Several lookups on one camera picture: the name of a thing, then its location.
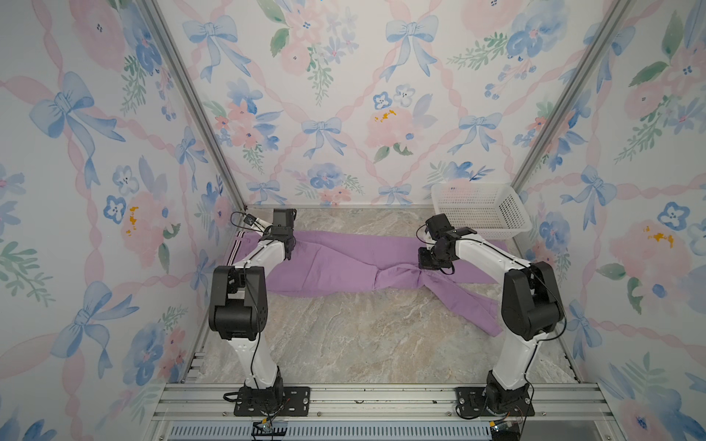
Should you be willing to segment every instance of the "plastic basket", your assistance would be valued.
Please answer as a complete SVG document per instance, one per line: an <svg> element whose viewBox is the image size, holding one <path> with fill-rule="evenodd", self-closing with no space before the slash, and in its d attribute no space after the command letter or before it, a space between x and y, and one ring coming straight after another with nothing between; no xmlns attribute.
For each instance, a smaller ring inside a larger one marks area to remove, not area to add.
<svg viewBox="0 0 706 441"><path fill-rule="evenodd" d="M469 226L485 239L506 240L532 229L517 193L503 183L438 183L431 199L436 214L445 214L452 226Z"/></svg>

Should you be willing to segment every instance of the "purple pants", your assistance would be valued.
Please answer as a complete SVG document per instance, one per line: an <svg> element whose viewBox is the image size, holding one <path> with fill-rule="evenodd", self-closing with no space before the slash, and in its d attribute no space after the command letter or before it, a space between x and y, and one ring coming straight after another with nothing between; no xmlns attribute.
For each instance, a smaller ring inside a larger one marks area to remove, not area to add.
<svg viewBox="0 0 706 441"><path fill-rule="evenodd" d="M383 288L428 287L449 310L467 318L492 336L501 333L498 302L468 292L457 283L496 283L464 260L456 260L454 275L420 270L415 238L365 236L328 231L295 231L292 259L280 263L267 277L268 291L291 297L323 297L335 292L375 291ZM241 238L236 261L257 246L260 236ZM504 243L495 243L507 249Z"/></svg>

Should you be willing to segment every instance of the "cable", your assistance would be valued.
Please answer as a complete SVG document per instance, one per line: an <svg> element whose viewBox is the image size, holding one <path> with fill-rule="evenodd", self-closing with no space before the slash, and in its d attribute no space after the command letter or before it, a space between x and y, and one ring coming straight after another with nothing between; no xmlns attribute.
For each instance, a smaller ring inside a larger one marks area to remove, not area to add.
<svg viewBox="0 0 706 441"><path fill-rule="evenodd" d="M417 240L418 240L418 241L420 241L420 242L422 242L422 243L425 243L426 245L434 245L434 243L425 242L425 241L423 241L421 238L419 238L419 230L423 229L424 227L426 227L426 224L422 224L421 227L419 227L419 228L417 229L417 232L414 233L414 235L417 237Z"/></svg>

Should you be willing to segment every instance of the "gray marble surface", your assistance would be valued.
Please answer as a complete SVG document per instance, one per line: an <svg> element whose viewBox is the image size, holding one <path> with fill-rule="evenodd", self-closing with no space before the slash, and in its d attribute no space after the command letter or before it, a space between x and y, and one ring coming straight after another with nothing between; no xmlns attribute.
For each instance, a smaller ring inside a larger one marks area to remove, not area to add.
<svg viewBox="0 0 706 441"><path fill-rule="evenodd" d="M272 220L272 210L250 210ZM301 209L295 229L412 236L429 209ZM516 252L510 241L510 250ZM463 284L498 299L496 284ZM426 287L290 298L268 293L264 335L287 383L485 383L504 333L490 337ZM211 332L199 382L243 382L229 344ZM542 344L531 382L575 382L558 341Z"/></svg>

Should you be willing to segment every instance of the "wall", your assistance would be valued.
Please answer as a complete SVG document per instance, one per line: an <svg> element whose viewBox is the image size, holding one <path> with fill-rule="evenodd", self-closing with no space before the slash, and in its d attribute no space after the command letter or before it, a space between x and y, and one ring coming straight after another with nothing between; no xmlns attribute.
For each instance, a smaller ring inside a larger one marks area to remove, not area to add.
<svg viewBox="0 0 706 441"><path fill-rule="evenodd" d="M227 252L231 204L136 11L2 5L3 441L141 439Z"/></svg>
<svg viewBox="0 0 706 441"><path fill-rule="evenodd" d="M705 13L638 0L520 195L520 249L631 440L706 440Z"/></svg>
<svg viewBox="0 0 706 441"><path fill-rule="evenodd" d="M609 5L158 3L262 205L431 204L433 183L509 183Z"/></svg>

